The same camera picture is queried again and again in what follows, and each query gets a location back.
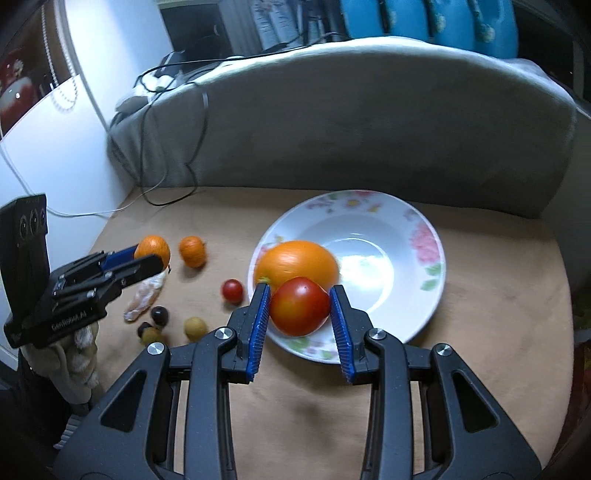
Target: white plate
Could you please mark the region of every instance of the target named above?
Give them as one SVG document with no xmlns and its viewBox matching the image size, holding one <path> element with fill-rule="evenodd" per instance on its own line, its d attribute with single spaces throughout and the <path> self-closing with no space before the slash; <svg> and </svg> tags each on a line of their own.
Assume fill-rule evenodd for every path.
<svg viewBox="0 0 591 480">
<path fill-rule="evenodd" d="M 351 306 L 368 313 L 375 327 L 401 342 L 413 338 L 435 311 L 445 282 L 445 257 L 437 232 L 414 207 L 369 190 L 320 195 L 285 213 L 263 235 L 248 269 L 270 248 L 289 240 L 309 240 L 338 260 L 340 281 Z M 330 321 L 304 337 L 280 333 L 271 322 L 267 335 L 285 350 L 327 364 L 338 364 Z"/>
</svg>

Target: pink flower pattern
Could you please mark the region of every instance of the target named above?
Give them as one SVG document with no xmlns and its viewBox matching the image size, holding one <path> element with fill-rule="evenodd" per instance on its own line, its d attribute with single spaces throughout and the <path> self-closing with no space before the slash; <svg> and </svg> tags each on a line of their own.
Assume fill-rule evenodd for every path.
<svg viewBox="0 0 591 480">
<path fill-rule="evenodd" d="M 255 265 L 258 265 L 258 263 L 261 261 L 262 256 L 265 255 L 269 251 L 269 249 L 270 249 L 269 245 L 270 244 L 265 244 L 261 247 L 258 257 L 256 258 Z"/>
<path fill-rule="evenodd" d="M 417 259 L 421 265 L 433 265 L 439 262 L 439 246 L 425 222 L 421 222 L 414 231 L 411 245 L 417 251 Z"/>
<path fill-rule="evenodd" d="M 372 196 L 375 192 L 373 192 L 372 190 L 355 190 L 355 193 L 361 198 L 367 198 L 369 196 Z"/>
</svg>

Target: white wall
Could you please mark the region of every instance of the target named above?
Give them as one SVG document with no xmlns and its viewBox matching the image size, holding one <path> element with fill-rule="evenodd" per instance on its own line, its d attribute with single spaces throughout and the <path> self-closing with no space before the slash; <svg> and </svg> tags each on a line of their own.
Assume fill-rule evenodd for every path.
<svg viewBox="0 0 591 480">
<path fill-rule="evenodd" d="M 173 50 L 154 0 L 66 0 L 76 56 L 105 121 L 137 76 Z"/>
<path fill-rule="evenodd" d="M 66 30 L 90 96 L 80 76 L 70 79 L 60 89 L 72 98 L 76 82 L 78 100 L 71 111 L 56 108 L 50 95 L 7 132 L 0 148 L 0 205 L 26 195 L 2 157 L 4 151 L 30 187 L 47 194 L 48 205 L 65 213 L 115 209 L 132 187 L 107 158 L 103 124 L 110 122 L 116 101 L 135 78 L 172 50 L 160 11 L 153 0 L 66 0 L 65 6 Z M 61 100 L 59 94 L 55 100 Z M 49 214 L 51 267 L 88 254 L 107 219 Z M 0 282 L 0 326 L 9 311 Z M 16 368 L 15 354 L 0 328 L 0 361 Z"/>
<path fill-rule="evenodd" d="M 542 218 L 558 240 L 576 290 L 591 274 L 591 119 L 581 112 L 570 167 Z"/>
<path fill-rule="evenodd" d="M 71 111 L 63 112 L 43 98 L 6 134 L 0 153 L 16 165 L 34 192 L 47 195 L 48 205 L 65 213 L 112 210 L 129 193 L 131 181 L 117 174 L 106 156 L 106 134 L 82 86 L 80 77 L 60 88 L 72 98 L 76 82 L 78 100 Z M 27 193 L 0 158 L 0 205 Z M 49 214 L 47 251 L 52 268 L 83 257 L 91 249 L 108 216 L 58 218 Z M 0 319 L 8 317 L 8 302 L 0 294 Z M 0 335 L 0 355 L 15 366 L 4 332 Z"/>
</svg>

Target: metal screw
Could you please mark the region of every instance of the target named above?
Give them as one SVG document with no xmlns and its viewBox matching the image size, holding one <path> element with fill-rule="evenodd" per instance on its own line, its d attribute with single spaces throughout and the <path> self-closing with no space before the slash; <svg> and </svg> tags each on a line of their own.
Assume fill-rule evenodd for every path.
<svg viewBox="0 0 591 480">
<path fill-rule="evenodd" d="M 164 345 L 160 342 L 154 342 L 148 345 L 148 353 L 150 355 L 160 355 L 164 352 Z"/>
<path fill-rule="evenodd" d="M 450 356 L 452 354 L 452 352 L 453 352 L 453 348 L 450 347 L 446 343 L 438 343 L 435 346 L 435 351 L 437 352 L 438 355 L 441 355 L 441 356 Z"/>
<path fill-rule="evenodd" d="M 215 333 L 216 338 L 220 340 L 228 340 L 232 335 L 234 332 L 228 327 L 218 328 Z"/>
<path fill-rule="evenodd" d="M 381 328 L 372 328 L 369 331 L 369 337 L 373 338 L 374 340 L 384 340 L 386 338 L 386 330 L 382 330 Z"/>
</svg>

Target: tomato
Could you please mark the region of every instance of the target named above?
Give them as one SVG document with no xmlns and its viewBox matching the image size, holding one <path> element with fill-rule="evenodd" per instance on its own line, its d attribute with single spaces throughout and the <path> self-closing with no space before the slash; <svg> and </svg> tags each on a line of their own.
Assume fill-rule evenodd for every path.
<svg viewBox="0 0 591 480">
<path fill-rule="evenodd" d="M 244 298 L 242 284 L 234 278 L 226 280 L 222 285 L 222 297 L 234 305 L 242 303 Z"/>
<path fill-rule="evenodd" d="M 269 314 L 273 324 L 286 335 L 314 332 L 330 314 L 330 298 L 309 278 L 286 281 L 271 298 Z"/>
</svg>

